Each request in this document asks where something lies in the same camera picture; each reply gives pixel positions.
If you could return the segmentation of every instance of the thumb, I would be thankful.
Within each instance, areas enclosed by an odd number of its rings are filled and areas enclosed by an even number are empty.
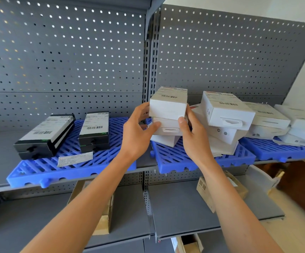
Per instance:
[[[190,128],[187,124],[187,121],[184,119],[184,117],[178,118],[178,124],[180,126],[180,130],[183,133],[183,135],[190,133]]]
[[[148,133],[151,137],[160,126],[161,126],[160,121],[154,122],[145,130],[145,132]]]

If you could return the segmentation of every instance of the blue plastic grid mat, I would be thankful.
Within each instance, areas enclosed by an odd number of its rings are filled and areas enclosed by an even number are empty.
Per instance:
[[[173,170],[182,172],[185,168],[188,168],[190,171],[198,168],[185,153],[183,137],[178,140],[174,147],[169,147],[154,141],[151,141],[151,145],[154,149],[153,155],[155,155],[161,174],[166,174]],[[241,144],[238,144],[234,155],[224,154],[221,157],[215,157],[215,160],[221,167],[240,166],[243,164],[251,165],[255,162],[256,156]]]
[[[276,160],[286,162],[287,159],[305,159],[305,146],[278,145],[272,140],[242,138],[240,144],[254,153],[260,161]]]
[[[65,167],[57,167],[59,157],[80,154],[79,134],[84,120],[75,121],[73,131],[68,135],[65,142],[55,157],[37,160],[22,160],[7,177],[11,187],[23,187],[25,184],[39,184],[46,188],[50,183],[60,179],[79,179],[92,174],[99,174],[113,160],[120,151],[123,124],[127,117],[109,119],[110,149],[94,153],[93,159],[84,163],[78,163]],[[136,161],[128,170],[136,169]]]

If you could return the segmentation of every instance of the black box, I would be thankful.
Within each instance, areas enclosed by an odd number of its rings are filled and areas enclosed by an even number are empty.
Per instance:
[[[74,128],[74,114],[54,114],[14,144],[22,160],[54,157]]]
[[[90,112],[79,135],[81,153],[107,150],[109,145],[109,112]]]

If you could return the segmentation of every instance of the forearm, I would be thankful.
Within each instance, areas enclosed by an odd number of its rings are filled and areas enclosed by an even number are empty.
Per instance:
[[[231,252],[281,252],[214,159],[202,167],[224,238]]]
[[[132,162],[120,152],[86,189],[33,238],[22,253],[82,252],[104,207]]]

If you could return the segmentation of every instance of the fingernail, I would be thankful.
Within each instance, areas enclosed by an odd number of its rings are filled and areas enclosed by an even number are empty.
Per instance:
[[[183,122],[185,122],[184,117],[179,117],[179,118],[178,118],[178,122],[179,122],[179,123],[183,123]]]

